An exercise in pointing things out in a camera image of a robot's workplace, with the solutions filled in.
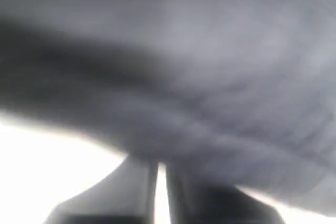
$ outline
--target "gray fabric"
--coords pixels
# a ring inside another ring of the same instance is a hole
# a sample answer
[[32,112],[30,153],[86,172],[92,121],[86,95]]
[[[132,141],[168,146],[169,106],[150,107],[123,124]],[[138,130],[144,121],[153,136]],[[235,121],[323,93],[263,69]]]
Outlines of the gray fabric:
[[335,8],[0,0],[0,106],[333,215]]

